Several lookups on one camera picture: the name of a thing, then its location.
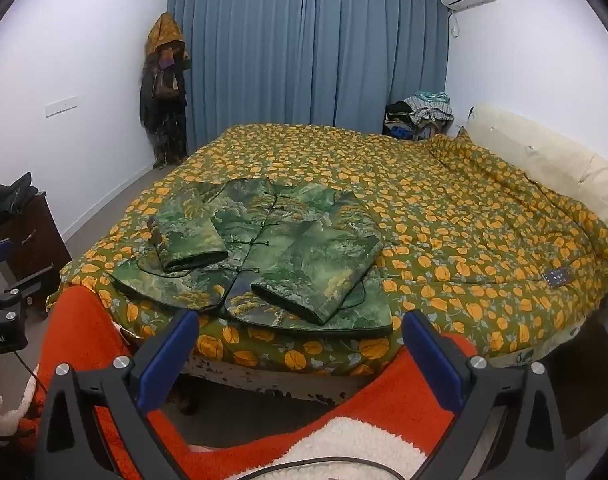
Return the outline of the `green landscape print padded jacket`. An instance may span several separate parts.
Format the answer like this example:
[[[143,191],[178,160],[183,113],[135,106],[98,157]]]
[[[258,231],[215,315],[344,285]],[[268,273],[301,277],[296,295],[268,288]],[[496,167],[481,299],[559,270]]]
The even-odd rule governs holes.
[[[150,239],[112,273],[127,294],[291,334],[392,332],[377,265],[384,236],[352,192],[268,179],[195,182],[145,220]]]

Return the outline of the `coat rack with dark clothes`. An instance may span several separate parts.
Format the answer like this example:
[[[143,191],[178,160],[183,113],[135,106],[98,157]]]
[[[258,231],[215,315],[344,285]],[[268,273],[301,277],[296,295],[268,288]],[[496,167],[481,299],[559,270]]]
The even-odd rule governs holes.
[[[191,61],[180,26],[162,13],[148,32],[140,87],[140,122],[154,154],[154,168],[179,165],[187,157],[187,90]]]

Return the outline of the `pile of clothes by bed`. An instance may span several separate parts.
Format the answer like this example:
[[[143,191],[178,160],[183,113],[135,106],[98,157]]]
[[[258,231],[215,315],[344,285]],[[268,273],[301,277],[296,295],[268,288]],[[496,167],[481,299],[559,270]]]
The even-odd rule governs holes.
[[[422,141],[445,133],[454,119],[445,92],[419,90],[385,107],[382,133],[398,140]]]

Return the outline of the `dark brown wooden cabinet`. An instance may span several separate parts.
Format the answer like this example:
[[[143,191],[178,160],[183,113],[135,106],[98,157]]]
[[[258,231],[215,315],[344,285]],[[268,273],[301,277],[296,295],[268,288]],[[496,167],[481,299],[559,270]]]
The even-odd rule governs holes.
[[[39,192],[20,214],[0,226],[0,240],[9,240],[13,250],[1,263],[1,275],[11,285],[48,266],[54,269],[30,304],[46,316],[46,300],[60,285],[60,272],[72,257],[52,217],[46,193]]]

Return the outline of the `orange and white fleece garment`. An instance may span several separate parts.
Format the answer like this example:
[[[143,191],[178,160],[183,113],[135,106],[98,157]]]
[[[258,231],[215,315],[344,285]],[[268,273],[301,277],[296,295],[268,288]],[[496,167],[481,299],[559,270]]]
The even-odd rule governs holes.
[[[126,351],[102,300],[83,286],[63,292],[51,313],[42,344],[38,379],[48,385],[54,368],[67,362],[93,370]],[[364,458],[411,476],[444,434],[450,413],[442,410],[407,351],[351,399],[309,425],[251,443],[197,452],[179,436],[162,412],[150,416],[171,455],[191,479],[236,479],[277,465],[277,479],[381,479],[367,466],[321,463],[295,468],[297,460],[339,456]]]

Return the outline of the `green orange floral quilt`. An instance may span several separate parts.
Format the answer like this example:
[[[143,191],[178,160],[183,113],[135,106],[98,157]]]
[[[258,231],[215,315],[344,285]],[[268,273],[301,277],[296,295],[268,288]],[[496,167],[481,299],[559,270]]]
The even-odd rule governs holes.
[[[483,356],[528,356],[587,318],[608,294],[608,227],[574,198],[474,144],[466,134],[419,142],[335,127],[229,128],[155,182],[83,256],[61,289],[83,286],[113,325],[159,334],[181,309],[118,288],[112,273],[150,239],[145,216],[195,182],[268,179],[348,191],[384,236],[377,258],[393,329],[382,337],[298,335],[197,311],[194,351],[211,361],[319,375],[372,375],[400,350],[401,321],[422,312]]]

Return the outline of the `cream padded headboard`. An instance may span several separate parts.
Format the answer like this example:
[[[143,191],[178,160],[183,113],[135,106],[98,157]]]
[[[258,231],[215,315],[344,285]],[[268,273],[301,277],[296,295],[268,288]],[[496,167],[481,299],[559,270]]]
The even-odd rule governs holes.
[[[608,161],[566,136],[487,104],[472,108],[471,140],[531,179],[579,200],[608,227]]]

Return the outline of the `blue pleated curtain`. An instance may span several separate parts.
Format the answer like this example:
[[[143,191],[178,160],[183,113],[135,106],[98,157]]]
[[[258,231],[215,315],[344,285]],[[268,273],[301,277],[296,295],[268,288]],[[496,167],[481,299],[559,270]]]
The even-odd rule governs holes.
[[[441,0],[167,0],[188,47],[188,146],[246,124],[378,133],[446,84]]]

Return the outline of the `white wall switch plate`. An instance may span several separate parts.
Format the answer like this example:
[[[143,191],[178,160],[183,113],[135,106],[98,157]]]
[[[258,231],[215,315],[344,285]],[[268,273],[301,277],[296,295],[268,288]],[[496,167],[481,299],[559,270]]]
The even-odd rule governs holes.
[[[63,100],[46,104],[44,107],[44,117],[51,118],[60,115],[70,110],[75,110],[78,107],[78,96],[70,96]]]

